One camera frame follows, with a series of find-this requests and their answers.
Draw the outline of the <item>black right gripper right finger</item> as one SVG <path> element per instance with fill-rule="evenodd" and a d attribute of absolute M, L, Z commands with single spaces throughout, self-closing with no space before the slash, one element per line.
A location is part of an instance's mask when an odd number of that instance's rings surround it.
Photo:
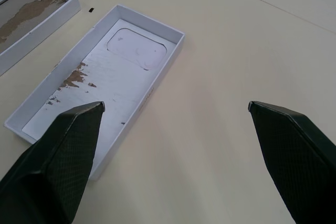
<path fill-rule="evenodd" d="M 296 224 L 336 224 L 336 145 L 304 114 L 248 105 L 267 170 Z"/>

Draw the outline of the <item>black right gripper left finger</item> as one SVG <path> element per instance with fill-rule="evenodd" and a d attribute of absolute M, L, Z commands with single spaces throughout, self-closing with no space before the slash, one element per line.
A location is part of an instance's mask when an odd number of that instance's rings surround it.
<path fill-rule="evenodd" d="M 93 166 L 104 102 L 59 114 L 0 180 L 0 224 L 72 224 Z"/>

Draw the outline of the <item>white phone box lid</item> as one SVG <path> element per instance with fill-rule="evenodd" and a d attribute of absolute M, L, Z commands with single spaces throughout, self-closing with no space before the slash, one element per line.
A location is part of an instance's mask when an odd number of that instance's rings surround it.
<path fill-rule="evenodd" d="M 97 180 L 181 52 L 185 35 L 115 6 L 59 61 L 4 125 L 35 143 L 55 118 L 102 101 L 91 180 Z"/>

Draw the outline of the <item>white cardboard box tray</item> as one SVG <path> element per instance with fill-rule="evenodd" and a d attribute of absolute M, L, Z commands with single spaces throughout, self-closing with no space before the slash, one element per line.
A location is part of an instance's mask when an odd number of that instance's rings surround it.
<path fill-rule="evenodd" d="M 0 0 L 0 76 L 80 9 L 78 0 Z"/>

